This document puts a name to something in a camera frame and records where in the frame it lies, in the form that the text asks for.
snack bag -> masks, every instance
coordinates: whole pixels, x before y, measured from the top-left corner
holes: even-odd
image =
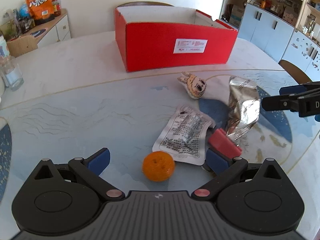
[[[51,0],[26,0],[29,12],[35,20],[36,25],[40,25],[54,20],[54,10]]]

screw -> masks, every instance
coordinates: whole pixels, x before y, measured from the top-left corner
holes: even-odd
[[[108,197],[120,197],[122,195],[122,191],[119,189],[110,189],[106,194]]]
[[[210,195],[210,191],[204,188],[199,188],[197,190],[194,191],[194,194],[197,197],[207,197]]]

pink sponge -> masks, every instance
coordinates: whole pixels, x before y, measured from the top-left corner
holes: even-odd
[[[238,157],[242,153],[242,149],[229,139],[222,128],[215,130],[208,141],[214,149],[230,159]]]

cardboard box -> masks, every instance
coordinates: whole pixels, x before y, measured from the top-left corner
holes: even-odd
[[[239,8],[239,6],[234,5],[231,11],[229,23],[239,28],[243,14],[244,9],[241,9]]]
[[[128,72],[184,65],[224,64],[237,30],[191,8],[115,9],[116,42]]]
[[[294,12],[293,8],[287,6],[284,9],[283,20],[295,26],[298,20],[298,14]]]

tangerine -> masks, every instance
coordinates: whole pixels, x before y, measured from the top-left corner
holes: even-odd
[[[173,174],[175,163],[170,154],[157,151],[147,155],[142,163],[143,174],[152,181],[164,181]]]

